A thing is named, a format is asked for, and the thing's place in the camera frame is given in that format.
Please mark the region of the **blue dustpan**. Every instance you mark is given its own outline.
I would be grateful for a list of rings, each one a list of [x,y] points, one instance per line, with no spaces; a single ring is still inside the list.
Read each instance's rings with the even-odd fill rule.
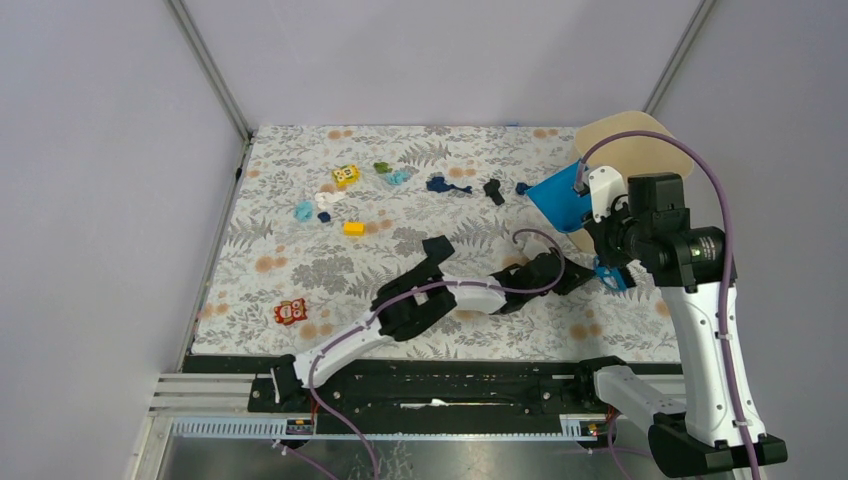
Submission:
[[[565,234],[580,230],[583,217],[592,209],[589,195],[574,190],[577,170],[578,164],[573,163],[526,191],[552,227]]]

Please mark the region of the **small black paper scrap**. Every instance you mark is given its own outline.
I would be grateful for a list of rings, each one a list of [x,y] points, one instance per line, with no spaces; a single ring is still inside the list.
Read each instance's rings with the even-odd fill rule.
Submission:
[[[503,198],[501,191],[501,182],[497,179],[489,179],[483,185],[483,191],[487,198],[489,198],[496,206],[503,205],[505,203],[505,199]]]

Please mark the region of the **large black paper scrap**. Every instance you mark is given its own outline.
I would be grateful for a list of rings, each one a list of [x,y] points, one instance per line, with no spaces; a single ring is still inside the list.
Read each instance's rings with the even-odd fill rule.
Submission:
[[[439,266],[455,253],[455,248],[445,235],[423,240],[422,247],[427,262],[433,266]]]

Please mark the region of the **blue hand brush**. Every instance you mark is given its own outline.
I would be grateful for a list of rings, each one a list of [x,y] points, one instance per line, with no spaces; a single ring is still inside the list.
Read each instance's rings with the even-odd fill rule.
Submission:
[[[593,259],[593,270],[600,282],[612,292],[626,292],[636,287],[636,281],[627,267],[608,267],[600,259]]]

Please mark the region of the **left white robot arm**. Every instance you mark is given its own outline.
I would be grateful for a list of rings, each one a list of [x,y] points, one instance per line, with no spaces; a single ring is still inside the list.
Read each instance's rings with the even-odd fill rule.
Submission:
[[[280,357],[270,367],[273,402],[288,411],[301,409],[311,388],[354,360],[384,344],[414,339],[455,310],[511,314],[540,296],[567,295],[595,276],[555,250],[482,278],[446,275],[440,264],[423,260],[381,287],[351,325],[310,350]]]

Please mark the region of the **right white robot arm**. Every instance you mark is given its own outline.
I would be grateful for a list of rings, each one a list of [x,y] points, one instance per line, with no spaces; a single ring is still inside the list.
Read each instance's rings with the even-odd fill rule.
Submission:
[[[647,435],[651,455],[670,478],[695,477],[788,458],[769,434],[748,386],[735,322],[735,270],[724,231],[693,227],[684,184],[675,173],[624,178],[600,167],[588,174],[591,210],[584,228],[599,263],[640,263],[671,315],[686,399],[676,402],[609,360],[573,386],[575,402],[597,412],[610,405]]]

